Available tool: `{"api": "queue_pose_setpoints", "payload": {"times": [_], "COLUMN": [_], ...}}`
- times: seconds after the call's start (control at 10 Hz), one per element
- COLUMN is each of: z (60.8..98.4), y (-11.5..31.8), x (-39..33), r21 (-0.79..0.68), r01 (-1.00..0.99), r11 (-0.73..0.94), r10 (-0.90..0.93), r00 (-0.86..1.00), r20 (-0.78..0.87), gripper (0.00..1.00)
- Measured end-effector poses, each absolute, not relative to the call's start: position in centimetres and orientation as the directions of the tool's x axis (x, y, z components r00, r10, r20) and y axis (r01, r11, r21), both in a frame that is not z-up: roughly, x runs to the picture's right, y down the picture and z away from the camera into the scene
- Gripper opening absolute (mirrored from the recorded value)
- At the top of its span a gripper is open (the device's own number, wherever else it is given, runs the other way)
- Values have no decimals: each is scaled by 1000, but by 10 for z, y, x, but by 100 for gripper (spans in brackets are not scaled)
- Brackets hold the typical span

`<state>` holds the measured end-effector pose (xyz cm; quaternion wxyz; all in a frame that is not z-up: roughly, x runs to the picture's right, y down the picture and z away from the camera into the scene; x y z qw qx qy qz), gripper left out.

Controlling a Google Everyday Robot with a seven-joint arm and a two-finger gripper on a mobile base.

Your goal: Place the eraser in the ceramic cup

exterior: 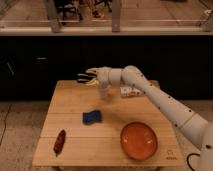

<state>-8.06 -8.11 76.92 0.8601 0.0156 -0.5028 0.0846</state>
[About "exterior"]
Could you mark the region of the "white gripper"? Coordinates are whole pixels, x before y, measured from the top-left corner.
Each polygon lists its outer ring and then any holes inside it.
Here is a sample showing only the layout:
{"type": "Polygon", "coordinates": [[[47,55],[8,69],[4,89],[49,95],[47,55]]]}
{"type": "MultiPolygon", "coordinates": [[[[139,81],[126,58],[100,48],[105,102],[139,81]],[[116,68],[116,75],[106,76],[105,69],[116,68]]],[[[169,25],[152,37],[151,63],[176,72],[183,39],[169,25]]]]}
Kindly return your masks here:
{"type": "Polygon", "coordinates": [[[92,79],[86,83],[86,85],[97,85],[107,84],[108,83],[108,74],[110,68],[109,67],[101,67],[101,68],[89,68],[85,72],[89,74],[97,74],[97,79],[92,79]]]}

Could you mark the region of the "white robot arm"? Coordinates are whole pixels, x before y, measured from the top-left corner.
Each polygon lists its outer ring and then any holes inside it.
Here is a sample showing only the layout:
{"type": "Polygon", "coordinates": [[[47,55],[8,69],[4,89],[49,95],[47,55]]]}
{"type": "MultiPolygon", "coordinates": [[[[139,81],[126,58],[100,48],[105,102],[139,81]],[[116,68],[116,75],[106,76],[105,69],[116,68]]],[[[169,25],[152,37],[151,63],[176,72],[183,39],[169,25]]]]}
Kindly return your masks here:
{"type": "Polygon", "coordinates": [[[198,171],[213,171],[213,122],[152,85],[135,66],[99,67],[86,70],[93,74],[89,84],[105,90],[109,85],[127,85],[143,92],[164,116],[200,150],[198,171]]]}

